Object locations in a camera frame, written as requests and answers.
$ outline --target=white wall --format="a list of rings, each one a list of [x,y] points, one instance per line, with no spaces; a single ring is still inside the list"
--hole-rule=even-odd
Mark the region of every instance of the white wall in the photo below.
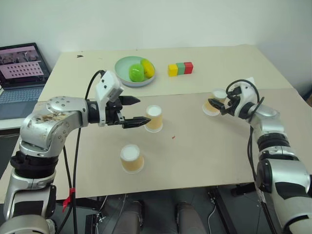
[[[311,0],[0,0],[0,46],[61,51],[256,44],[305,93],[312,85]]]

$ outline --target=red clip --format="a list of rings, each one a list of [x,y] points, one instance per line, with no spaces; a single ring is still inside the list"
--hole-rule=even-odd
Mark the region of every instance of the red clip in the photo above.
[[[70,203],[70,198],[71,198],[72,194],[75,192],[76,192],[76,188],[70,188],[69,189],[69,196],[68,196],[68,198],[66,198],[66,200],[63,201],[63,212],[65,211],[66,207]]]

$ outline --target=black cable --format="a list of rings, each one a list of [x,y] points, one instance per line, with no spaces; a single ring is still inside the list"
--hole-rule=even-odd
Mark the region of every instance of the black cable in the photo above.
[[[246,83],[250,84],[253,87],[255,94],[257,95],[257,102],[260,102],[260,95],[259,95],[257,88],[255,87],[255,85],[253,83],[251,83],[249,80],[246,80],[246,79],[238,79],[236,81],[233,81],[231,84],[229,84],[225,90],[226,94],[229,94],[229,88],[238,82],[246,82]]]
[[[259,228],[259,221],[260,221],[260,213],[261,213],[261,208],[259,207],[259,214],[258,214],[258,223],[257,223],[257,230],[255,234],[258,234],[258,228]]]
[[[262,102],[264,100],[264,97],[262,97],[261,100],[260,100],[260,95],[259,95],[259,92],[258,92],[256,86],[253,83],[251,83],[249,80],[245,80],[245,79],[238,79],[238,80],[232,82],[231,84],[229,84],[228,87],[226,88],[226,91],[225,91],[226,94],[229,94],[229,88],[233,84],[236,84],[238,82],[246,82],[246,83],[250,84],[253,87],[253,89],[254,89],[254,91],[255,91],[255,93],[257,95],[257,103],[258,104],[255,107],[255,109],[252,111],[250,116],[248,117],[249,118],[248,122],[250,123],[250,121],[252,120],[252,118],[253,118],[254,114],[256,113],[257,109],[262,104]],[[256,182],[256,172],[255,172],[255,169],[254,169],[254,159],[253,159],[253,132],[254,132],[254,129],[252,128],[252,126],[250,126],[250,135],[249,135],[248,144],[247,144],[247,157],[248,157],[248,161],[250,163],[250,166],[252,168],[253,180]],[[265,202],[263,202],[263,201],[261,201],[260,203],[261,203],[261,206],[262,206],[265,218],[266,218],[266,220],[268,222],[268,225],[269,225],[269,227],[271,229],[271,232],[273,234],[276,234],[277,232],[276,232],[276,229],[275,229],[274,224],[272,222],[272,218],[271,218],[271,215],[269,213],[269,209],[268,209],[267,204]]]
[[[76,170],[77,170],[77,158],[78,158],[78,149],[79,149],[79,140],[80,140],[81,128],[78,129],[77,141],[76,141],[76,152],[75,152],[75,161],[74,161],[74,172],[73,172],[73,188],[76,187]],[[72,204],[73,204],[73,221],[74,221],[74,233],[77,234],[77,214],[76,214],[76,192],[72,193]]]
[[[72,180],[71,180],[71,178],[70,178],[69,167],[68,167],[68,159],[67,159],[67,152],[66,152],[65,146],[63,147],[63,152],[64,152],[64,160],[65,160],[66,173],[67,173],[67,178],[68,178],[68,185],[69,185],[69,188],[71,188],[71,187],[72,187]],[[67,211],[67,214],[66,214],[66,216],[65,216],[65,218],[64,218],[64,220],[63,220],[63,222],[62,222],[62,224],[61,224],[60,227],[58,228],[58,231],[56,232],[56,234],[59,234],[59,233],[62,231],[62,229],[63,229],[65,223],[67,222],[68,217],[69,217],[69,215],[70,215],[70,213],[71,213],[71,211],[72,211],[72,208],[73,208],[73,206],[72,206],[72,204],[70,204],[69,210]]]
[[[99,70],[97,72],[95,72],[95,74],[93,75],[93,77],[91,78],[88,88],[87,88],[87,92],[85,95],[85,100],[88,98],[89,96],[89,92],[92,86],[93,81],[95,80],[95,78],[98,76],[98,74],[101,74],[101,76],[103,76],[105,74],[105,71],[103,70]],[[80,133],[81,133],[81,128],[78,129],[78,134],[77,134],[77,141],[76,141],[76,151],[75,151],[75,160],[74,160],[74,172],[73,172],[73,188],[76,187],[76,171],[77,171],[77,159],[78,159],[78,149],[79,149],[79,140],[80,140]],[[73,204],[73,222],[74,222],[74,234],[78,233],[77,230],[77,212],[76,212],[76,192],[72,193],[72,204]]]
[[[253,112],[250,114],[248,122],[250,122],[252,120],[254,114],[256,113],[256,111],[260,107],[260,105],[262,104],[263,100],[264,100],[264,97],[261,98],[261,100],[258,102],[258,104],[255,107],[255,109],[253,110]],[[250,166],[252,168],[253,180],[256,182],[257,177],[256,177],[255,169],[254,169],[254,158],[253,158],[253,132],[254,132],[254,129],[252,128],[252,126],[250,126],[250,135],[249,135],[248,144],[247,144],[247,156],[248,156],[248,161],[250,163]],[[272,221],[272,218],[271,218],[271,215],[269,213],[269,209],[268,209],[267,204],[263,201],[261,201],[260,204],[262,206],[265,218],[268,222],[268,225],[270,227],[271,232],[273,234],[277,234],[276,229],[275,229],[274,224],[273,224],[273,221]]]
[[[69,217],[69,215],[70,215],[72,209],[73,209],[73,206],[72,206],[72,204],[70,204],[70,205],[69,205],[69,210],[68,210],[68,212],[67,212],[67,214],[66,214],[66,217],[64,218],[64,220],[63,220],[62,224],[60,225],[60,227],[58,228],[58,231],[56,232],[56,234],[59,234],[60,231],[62,231],[62,229],[63,229],[65,223],[66,223],[67,220],[68,220],[68,217]]]
[[[89,85],[88,85],[88,88],[87,88],[87,92],[86,92],[86,96],[84,97],[85,100],[88,98],[88,95],[89,95],[89,92],[90,92],[90,89],[91,89],[91,85],[92,85],[94,79],[98,76],[98,74],[101,74],[101,76],[103,76],[105,74],[105,71],[98,70],[97,72],[95,72],[95,74],[93,75],[93,77],[91,78],[91,80],[89,82]]]
[[[70,178],[70,172],[69,172],[69,166],[68,166],[68,160],[67,160],[67,152],[66,152],[65,145],[63,147],[63,152],[64,152],[66,173],[67,173],[67,178],[68,178],[68,185],[69,185],[69,188],[72,188],[72,179]]]

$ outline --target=green block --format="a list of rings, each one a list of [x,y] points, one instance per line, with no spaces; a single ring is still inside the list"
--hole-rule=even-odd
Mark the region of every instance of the green block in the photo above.
[[[177,65],[177,74],[178,75],[183,75],[185,72],[185,65],[183,62],[178,62],[176,63]]]

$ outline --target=plate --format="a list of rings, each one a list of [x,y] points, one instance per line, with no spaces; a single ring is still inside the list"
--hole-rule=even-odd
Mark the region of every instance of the plate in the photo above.
[[[130,87],[140,87],[140,86],[148,85],[155,79],[155,75],[154,75],[150,79],[145,78],[145,80],[142,82],[132,82],[130,80],[129,78],[130,66],[136,63],[140,63],[142,59],[144,58],[139,57],[139,56],[127,56],[117,61],[117,63],[115,64],[115,72],[124,85],[130,86]]]

